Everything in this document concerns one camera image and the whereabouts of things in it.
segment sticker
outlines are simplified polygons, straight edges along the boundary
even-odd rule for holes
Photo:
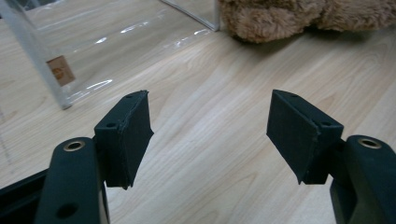
[[[64,56],[47,61],[47,65],[60,86],[69,84],[76,79]]]

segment light wood grain floor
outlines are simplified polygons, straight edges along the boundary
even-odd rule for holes
[[[335,223],[325,186],[299,186],[265,135],[271,91],[303,96],[396,148],[396,28],[307,31],[263,45],[221,31],[62,111],[0,21],[0,188],[48,167],[64,140],[93,136],[125,94],[148,90],[155,132],[127,191],[109,189],[112,223]]]

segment brown plush toy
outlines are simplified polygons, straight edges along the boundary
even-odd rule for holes
[[[306,26],[364,31],[396,22],[396,0],[219,0],[232,36],[262,43],[298,34]]]

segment black 3d-printed part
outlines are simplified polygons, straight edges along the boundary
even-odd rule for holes
[[[106,167],[103,170],[108,187],[127,189],[134,184],[153,135],[148,94],[139,91],[124,96],[94,128],[94,141],[99,160]]]
[[[57,146],[35,223],[108,223],[106,205],[106,192],[91,138],[74,138]]]
[[[0,223],[32,223],[47,170],[0,190]]]
[[[337,223],[396,223],[396,154],[392,148],[378,139],[353,135],[342,154],[354,192],[333,181]]]
[[[300,96],[273,91],[267,135],[299,183],[324,184],[325,155],[339,144],[344,126]]]

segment clear acrylic box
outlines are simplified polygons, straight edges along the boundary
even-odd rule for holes
[[[0,0],[0,14],[62,108],[219,29],[216,0]]]

